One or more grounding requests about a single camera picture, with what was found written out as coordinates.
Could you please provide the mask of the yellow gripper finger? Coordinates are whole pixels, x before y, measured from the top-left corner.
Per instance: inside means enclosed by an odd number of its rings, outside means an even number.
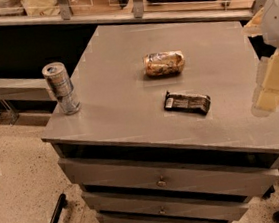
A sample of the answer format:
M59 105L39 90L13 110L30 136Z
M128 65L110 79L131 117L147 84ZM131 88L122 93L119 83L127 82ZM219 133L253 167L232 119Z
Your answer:
M243 34L248 37L256 37L262 35L262 19L263 19L264 9L261 8L257 11L257 13L253 16L249 22L243 27Z
M257 70L254 105L272 112L279 106L279 48L269 58L262 56Z

